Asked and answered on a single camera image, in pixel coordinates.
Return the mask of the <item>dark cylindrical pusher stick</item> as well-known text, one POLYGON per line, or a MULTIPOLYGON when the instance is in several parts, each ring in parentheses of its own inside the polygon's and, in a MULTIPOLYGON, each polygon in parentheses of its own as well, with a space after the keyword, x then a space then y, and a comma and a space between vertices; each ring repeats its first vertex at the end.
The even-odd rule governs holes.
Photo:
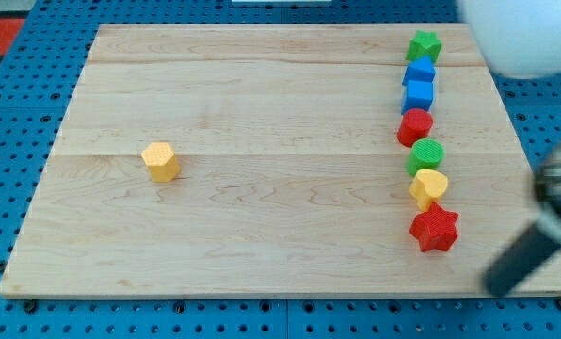
POLYGON ((483 286, 492 296, 504 297, 559 250, 561 244, 534 222, 491 263, 482 276, 483 286))

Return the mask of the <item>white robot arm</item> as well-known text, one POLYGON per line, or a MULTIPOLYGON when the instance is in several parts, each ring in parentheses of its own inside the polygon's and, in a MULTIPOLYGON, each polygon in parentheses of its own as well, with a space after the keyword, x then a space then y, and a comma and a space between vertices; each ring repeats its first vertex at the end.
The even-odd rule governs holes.
MULTIPOLYGON (((461 0, 467 23, 490 69, 532 79, 561 73, 561 1, 461 0)), ((485 271, 485 289, 507 295, 561 251, 561 143, 534 176, 537 218, 485 271)))

